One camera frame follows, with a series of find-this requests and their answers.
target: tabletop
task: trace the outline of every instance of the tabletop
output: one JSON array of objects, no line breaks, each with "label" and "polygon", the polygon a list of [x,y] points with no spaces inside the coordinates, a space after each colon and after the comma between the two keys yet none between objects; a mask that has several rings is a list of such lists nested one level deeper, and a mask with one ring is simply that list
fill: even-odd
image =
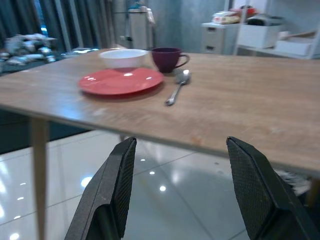
[{"label": "tabletop", "polygon": [[277,168],[320,177],[319,61],[190,54],[191,84],[167,107],[173,74],[141,96],[83,94],[80,78],[104,69],[100,52],[0,77],[0,108],[223,156],[234,136]]}]

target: gray curtain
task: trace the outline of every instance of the gray curtain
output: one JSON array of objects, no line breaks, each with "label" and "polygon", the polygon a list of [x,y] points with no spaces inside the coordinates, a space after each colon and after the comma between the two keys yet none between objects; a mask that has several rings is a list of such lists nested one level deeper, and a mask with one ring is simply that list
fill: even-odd
[{"label": "gray curtain", "polygon": [[110,48],[115,43],[111,0],[39,0],[49,37],[58,48]]},{"label": "gray curtain", "polygon": [[33,0],[0,0],[0,49],[16,34],[41,33]]}]

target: plate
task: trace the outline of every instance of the plate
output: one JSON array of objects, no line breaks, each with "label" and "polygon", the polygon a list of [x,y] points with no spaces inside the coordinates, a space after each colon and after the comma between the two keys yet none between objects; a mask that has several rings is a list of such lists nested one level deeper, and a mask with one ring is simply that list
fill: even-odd
[{"label": "plate", "polygon": [[79,87],[96,95],[127,95],[151,89],[163,82],[164,75],[149,68],[113,68],[84,76]]}]

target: white bowl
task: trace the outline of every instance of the white bowl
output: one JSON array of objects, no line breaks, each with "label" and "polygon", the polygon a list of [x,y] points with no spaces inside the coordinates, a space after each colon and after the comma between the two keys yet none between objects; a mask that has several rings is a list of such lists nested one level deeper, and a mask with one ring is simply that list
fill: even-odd
[{"label": "white bowl", "polygon": [[99,57],[109,69],[139,68],[147,54],[148,51],[140,49],[120,49],[102,52]]}]

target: cup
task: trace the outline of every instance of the cup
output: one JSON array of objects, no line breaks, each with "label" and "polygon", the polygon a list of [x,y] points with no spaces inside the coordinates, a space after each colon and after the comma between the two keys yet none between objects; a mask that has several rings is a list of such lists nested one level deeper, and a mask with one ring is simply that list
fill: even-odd
[{"label": "cup", "polygon": [[[152,57],[159,71],[164,74],[171,73],[190,61],[190,57],[182,54],[181,49],[173,47],[158,47],[152,49]],[[180,57],[186,57],[186,61],[177,66]]]}]

